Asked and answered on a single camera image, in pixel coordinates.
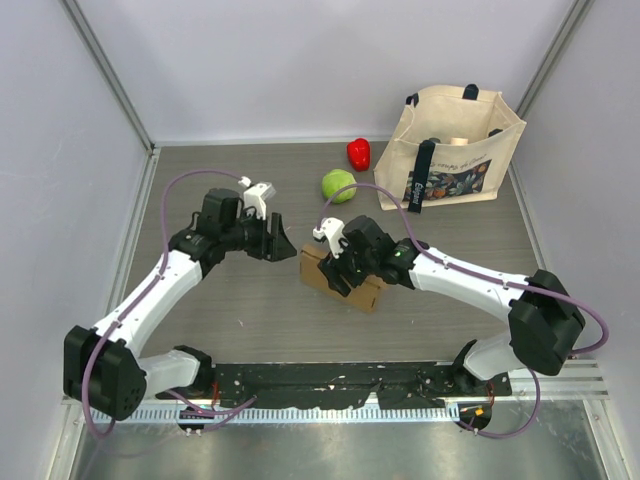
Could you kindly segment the brown cardboard box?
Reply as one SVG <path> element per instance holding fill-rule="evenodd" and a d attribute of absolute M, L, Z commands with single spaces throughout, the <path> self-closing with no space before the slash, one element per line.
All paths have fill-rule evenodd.
<path fill-rule="evenodd" d="M 378 277 L 370 275 L 364 283 L 351 290 L 347 297 L 329 288 L 328 280 L 318 267 L 327 252 L 311 244 L 304 244 L 300 250 L 300 279 L 309 287 L 323 292 L 327 296 L 354 307 L 364 313 L 376 311 L 382 292 L 388 286 Z"/>

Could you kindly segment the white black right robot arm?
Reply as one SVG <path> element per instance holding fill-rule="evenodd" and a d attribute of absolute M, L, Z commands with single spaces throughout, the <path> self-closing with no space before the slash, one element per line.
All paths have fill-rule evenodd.
<path fill-rule="evenodd" d="M 411 237 L 395 241 L 371 218 L 325 218 L 313 230 L 329 246 L 318 267 L 343 297 L 375 276 L 388 285 L 441 294 L 502 321 L 494 337 L 469 341 L 451 366 L 457 391 L 472 395 L 499 374 L 528 368 L 555 376 L 571 355 L 585 319 L 559 279 L 545 270 L 505 274 L 452 258 Z"/>

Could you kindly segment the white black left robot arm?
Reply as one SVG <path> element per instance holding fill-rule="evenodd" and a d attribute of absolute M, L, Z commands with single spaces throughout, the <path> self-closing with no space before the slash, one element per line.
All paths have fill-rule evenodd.
<path fill-rule="evenodd" d="M 140 356 L 172 308 L 230 252 L 278 262 L 292 258 L 282 217 L 266 202 L 274 187 L 261 182 L 244 192 L 214 188 L 191 223 L 174 234 L 147 277 L 92 328 L 73 327 L 64 339 L 64 393 L 85 413 L 127 419 L 143 399 L 180 388 L 205 397 L 213 385 L 212 358 L 178 346 L 164 355 Z"/>

